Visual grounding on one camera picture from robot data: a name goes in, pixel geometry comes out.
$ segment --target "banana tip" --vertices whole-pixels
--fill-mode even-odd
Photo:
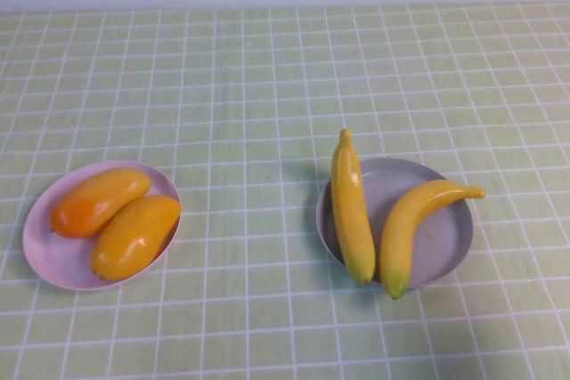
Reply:
[[[367,275],[367,276],[365,276],[364,278],[362,278],[362,281],[361,281],[361,282],[362,282],[364,285],[368,285],[368,284],[370,284],[370,283],[372,282],[373,276],[374,276],[373,273],[370,274],[370,275]]]
[[[350,129],[344,128],[342,131],[340,131],[339,139],[341,143],[344,144],[350,143],[351,137],[352,133],[350,132]]]
[[[392,300],[402,298],[408,290],[409,277],[401,273],[385,274],[384,280],[381,280],[386,293]]]
[[[473,195],[473,198],[482,199],[485,197],[485,189],[481,187],[471,187],[469,192]]]

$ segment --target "pink plate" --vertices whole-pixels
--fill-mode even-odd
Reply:
[[[69,173],[47,189],[29,211],[24,224],[23,246],[28,263],[45,281],[57,287],[90,291],[114,287],[132,280],[150,269],[165,253],[172,242],[180,219],[170,231],[155,260],[143,271],[119,281],[97,278],[89,267],[89,259],[95,239],[66,239],[50,233],[50,213],[61,197],[84,179],[111,168],[127,166],[138,169],[151,179],[151,189],[147,194],[162,194],[180,201],[174,184],[157,169],[131,160],[112,160],[83,166]]]

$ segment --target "gray plate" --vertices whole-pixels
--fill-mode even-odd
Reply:
[[[361,162],[361,169],[370,228],[378,252],[384,224],[396,200],[423,182],[444,177],[426,166],[395,158],[366,159]],[[344,265],[332,216],[330,181],[319,196],[316,213],[323,244]],[[465,200],[431,214],[416,231],[409,288],[422,287],[453,271],[467,255],[472,240],[473,220]],[[373,281],[379,283],[378,265]]]

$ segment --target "plate rim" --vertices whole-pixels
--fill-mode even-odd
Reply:
[[[435,179],[448,180],[444,175],[442,175],[441,173],[438,173],[436,170],[430,168],[429,166],[425,166],[419,162],[414,162],[414,161],[409,160],[409,159],[395,158],[395,157],[389,157],[389,156],[380,156],[380,157],[361,159],[360,160],[361,169],[364,170],[364,169],[366,169],[367,165],[373,165],[379,161],[393,162],[393,163],[398,163],[398,164],[407,164],[408,166],[412,166],[414,168],[421,168],[421,169],[425,170],[426,172],[431,173],[432,175],[434,175],[433,180],[435,180]],[[367,172],[362,171],[362,178],[365,177],[367,174],[374,172],[374,170],[377,170],[377,169],[378,168],[371,168],[370,171],[367,171]],[[346,271],[346,265],[343,262],[341,262],[332,253],[329,245],[327,245],[327,242],[324,238],[324,230],[322,229],[323,207],[324,207],[324,203],[325,203],[325,195],[327,194],[327,188],[329,186],[330,186],[330,179],[328,179],[325,182],[324,186],[322,187],[322,189],[320,191],[319,198],[317,199],[317,204],[316,204],[316,209],[315,209],[317,233],[319,234],[319,239],[321,240],[323,246],[326,248],[327,254],[330,256],[330,258],[332,258],[336,263],[338,263],[340,266],[342,266],[342,268]],[[469,208],[469,205],[465,199],[460,199],[455,203],[463,206],[463,209],[465,210],[467,220],[468,220],[467,223],[468,223],[469,230],[468,230],[468,233],[466,234],[466,237],[465,237],[465,239],[468,241],[468,244],[467,244],[467,249],[465,251],[465,254],[457,261],[457,263],[449,271],[447,271],[443,275],[440,275],[440,276],[438,276],[434,279],[431,279],[431,280],[424,280],[424,281],[420,282],[419,284],[417,284],[413,287],[408,287],[409,290],[422,288],[425,285],[433,283],[437,280],[440,280],[440,279],[446,277],[450,273],[453,273],[460,266],[460,264],[463,263],[463,261],[465,260],[467,255],[470,253],[471,247],[473,246],[473,235],[475,232],[475,224],[473,222],[473,215],[471,214],[471,209]],[[381,287],[382,289],[384,289],[384,286],[382,285],[382,283],[380,282],[380,280],[378,278],[373,278],[372,281],[370,282],[370,285],[378,286],[378,287]]]
[[[82,172],[84,172],[86,169],[90,169],[90,168],[97,169],[97,167],[102,167],[102,166],[105,166],[105,167],[100,169],[99,172],[106,171],[106,170],[109,170],[113,167],[119,167],[119,166],[134,166],[134,167],[141,166],[142,168],[150,169],[157,176],[161,176],[161,178],[163,178],[164,180],[167,181],[167,183],[171,187],[172,191],[174,192],[176,199],[182,203],[178,189],[176,188],[173,181],[170,180],[170,178],[168,178],[166,174],[164,174],[162,171],[158,170],[158,168],[156,168],[155,166],[151,166],[149,164],[146,164],[146,163],[138,161],[138,160],[132,160],[132,159],[103,160],[100,162],[93,162],[91,164],[80,166],[79,168],[76,168],[72,171],[69,171],[66,174],[63,174],[62,176],[60,176],[60,178],[58,178],[57,180],[52,182],[46,189],[44,189],[44,191],[42,191],[42,194],[36,198],[36,200],[34,201],[34,204],[29,209],[28,215],[26,216],[26,221],[23,223],[22,232],[20,235],[20,238],[22,240],[22,251],[24,253],[24,257],[26,258],[28,266],[37,275],[37,280],[44,281],[46,283],[53,285],[54,287],[58,287],[61,289],[67,289],[70,291],[96,292],[96,291],[102,291],[104,289],[109,289],[109,288],[113,288],[113,287],[119,287],[119,286],[125,285],[127,282],[131,282],[131,281],[139,278],[143,273],[145,273],[146,271],[150,270],[153,266],[155,266],[156,263],[158,263],[160,261],[160,259],[164,256],[164,254],[166,253],[168,248],[172,245],[172,242],[175,240],[176,233],[178,232],[178,229],[180,227],[180,221],[182,220],[183,211],[181,212],[181,215],[178,217],[178,220],[176,221],[175,226],[173,227],[173,229],[171,229],[171,232],[172,232],[172,230],[174,230],[172,238],[170,239],[168,244],[164,247],[162,252],[148,266],[146,266],[141,271],[138,271],[135,275],[133,275],[129,278],[121,279],[121,280],[115,280],[115,281],[108,281],[109,283],[107,283],[105,285],[100,285],[98,287],[70,287],[70,286],[62,285],[62,284],[59,284],[55,281],[49,280],[48,278],[44,277],[41,273],[39,273],[35,263],[33,263],[31,261],[31,260],[33,260],[33,257],[30,257],[30,254],[29,254],[29,251],[30,251],[29,240],[31,239],[29,237],[29,234],[31,233],[31,231],[29,230],[29,228],[31,227],[30,222],[31,222],[31,219],[34,217],[34,213],[36,213],[37,210],[39,209],[39,202],[41,200],[47,198],[48,191],[50,189],[52,189],[53,187],[55,187],[58,183],[63,182],[65,180],[68,180],[68,179],[70,179],[70,177],[73,177],[76,174],[79,175]]]

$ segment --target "table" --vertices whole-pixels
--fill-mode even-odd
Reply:
[[[570,4],[0,14],[2,378],[570,378]],[[338,132],[485,187],[468,257],[392,301],[316,234]],[[140,280],[38,281],[63,174],[137,159],[179,234]]]

